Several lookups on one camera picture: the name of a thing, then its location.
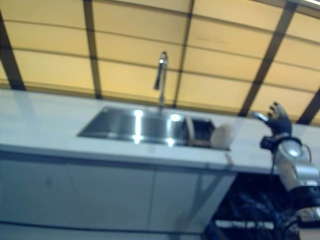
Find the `faucet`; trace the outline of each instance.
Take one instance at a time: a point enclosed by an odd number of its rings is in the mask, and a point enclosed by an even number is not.
[[[167,56],[167,53],[164,51],[163,53],[161,53],[161,56],[159,58],[158,72],[157,72],[154,87],[153,87],[153,89],[159,90],[160,82],[161,82],[161,90],[160,90],[161,92],[159,97],[159,113],[160,114],[165,104],[167,66],[168,66],[168,56]]]

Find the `cabinet door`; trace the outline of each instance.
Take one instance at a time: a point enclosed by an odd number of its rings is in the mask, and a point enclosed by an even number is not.
[[[145,230],[154,171],[69,165],[86,222],[93,228]]]
[[[85,227],[63,163],[2,159],[0,191],[2,221]]]
[[[233,174],[158,171],[149,229],[202,233],[234,177]]]

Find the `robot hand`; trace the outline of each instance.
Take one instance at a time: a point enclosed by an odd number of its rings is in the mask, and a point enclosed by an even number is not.
[[[269,112],[268,117],[257,111],[252,112],[251,116],[263,121],[269,126],[273,137],[290,137],[292,134],[292,124],[284,108],[277,102],[274,102],[273,105],[270,106],[270,109],[272,113]]]
[[[263,121],[272,131],[260,142],[272,152],[279,177],[288,191],[291,206],[296,210],[299,226],[320,223],[320,172],[308,160],[300,139],[292,136],[292,124],[284,108],[274,103],[268,116],[260,112],[251,115]]]

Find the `sink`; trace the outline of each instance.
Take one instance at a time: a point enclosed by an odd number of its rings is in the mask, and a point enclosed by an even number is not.
[[[105,107],[79,136],[172,147],[186,145],[187,132],[185,117],[180,114]]]

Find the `white countertop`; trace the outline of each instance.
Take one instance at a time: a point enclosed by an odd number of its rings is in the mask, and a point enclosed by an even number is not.
[[[0,144],[4,151],[73,157],[88,160],[227,169],[268,173],[271,154],[259,148],[263,123],[249,118],[166,109],[209,117],[216,126],[232,124],[236,136],[231,151],[78,137],[77,134],[105,106],[155,111],[152,106],[15,90],[0,90]],[[293,134],[308,144],[320,167],[320,128],[293,126]]]

